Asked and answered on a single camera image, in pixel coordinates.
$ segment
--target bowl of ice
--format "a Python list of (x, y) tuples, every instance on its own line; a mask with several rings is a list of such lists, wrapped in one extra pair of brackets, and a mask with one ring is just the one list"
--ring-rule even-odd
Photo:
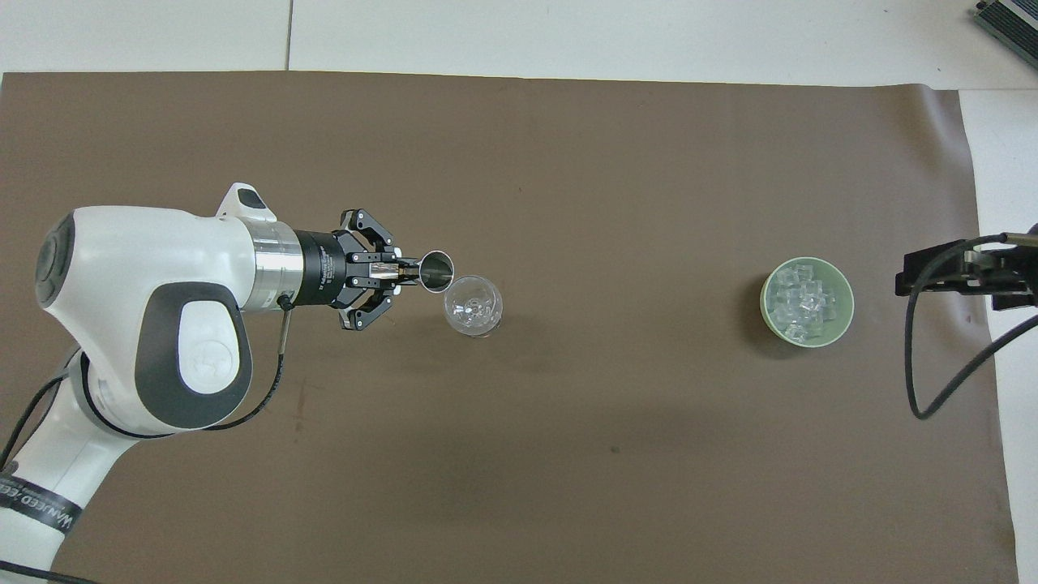
[(798, 347), (824, 347), (850, 327), (854, 295), (847, 277), (832, 263), (793, 257), (764, 281), (761, 315), (780, 339)]

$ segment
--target brown table surface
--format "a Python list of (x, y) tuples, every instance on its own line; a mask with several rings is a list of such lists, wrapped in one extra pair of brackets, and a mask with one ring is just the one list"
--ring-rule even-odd
[[(977, 233), (956, 92), (5, 74), (3, 434), (71, 343), (32, 294), (50, 225), (89, 204), (211, 215), (235, 180), (296, 228), (361, 205), (406, 252), (448, 251), (499, 285), (502, 326), (464, 338), (414, 288), (361, 334), (298, 311), (269, 412), (131, 449), (55, 568), (110, 583), (1016, 581), (990, 366), (927, 423), (901, 373), (902, 254)], [(774, 337), (757, 305), (764, 276), (801, 254), (854, 286), (854, 323), (823, 350)], [(980, 301), (921, 305), (925, 400), (989, 339)], [(251, 405), (279, 322), (247, 323)]]

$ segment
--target ice cube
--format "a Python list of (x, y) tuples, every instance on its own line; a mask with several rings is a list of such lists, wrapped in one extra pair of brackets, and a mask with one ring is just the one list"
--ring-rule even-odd
[(783, 268), (775, 272), (774, 282), (780, 286), (788, 287), (798, 282), (796, 271), (793, 268)]
[(804, 297), (800, 299), (800, 309), (815, 313), (822, 310), (822, 300), (819, 297)]
[(831, 289), (822, 291), (822, 319), (836, 321), (837, 318), (837, 296)]
[(778, 298), (785, 299), (786, 304), (795, 307), (803, 300), (803, 289), (799, 287), (787, 287), (778, 291)]
[(815, 278), (815, 267), (811, 263), (796, 263), (793, 266), (797, 281), (804, 281)]
[(786, 328), (786, 331), (783, 332), (783, 335), (785, 335), (790, 341), (794, 341), (796, 343), (803, 343), (808, 340), (808, 330), (799, 325), (790, 325)]
[(817, 279), (804, 279), (800, 281), (800, 290), (803, 291), (804, 297), (819, 297), (822, 296), (822, 282)]
[(789, 305), (775, 305), (771, 311), (771, 321), (778, 329), (792, 325), (796, 321), (796, 311)]
[(822, 313), (820, 311), (814, 311), (808, 315), (807, 319), (801, 324), (804, 330), (808, 331), (809, 338), (821, 337), (822, 331), (825, 329), (825, 324), (822, 319)]

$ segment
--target clear glass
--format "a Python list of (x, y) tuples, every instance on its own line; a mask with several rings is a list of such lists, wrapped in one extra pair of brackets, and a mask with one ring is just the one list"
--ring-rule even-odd
[(501, 323), (501, 294), (482, 275), (459, 277), (443, 294), (443, 315), (462, 335), (486, 337)]

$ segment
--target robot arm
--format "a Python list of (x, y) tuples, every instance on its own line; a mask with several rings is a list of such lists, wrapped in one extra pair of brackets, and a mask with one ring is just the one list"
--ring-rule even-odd
[(252, 377), (243, 313), (324, 305), (362, 331), (402, 285), (442, 291), (453, 277), (445, 253), (402, 256), (362, 208), (330, 232), (296, 230), (243, 183), (214, 217), (73, 211), (40, 249), (36, 298), (81, 351), (39, 427), (0, 462), (0, 559), (49, 568), (122, 452), (218, 424), (241, 405)]

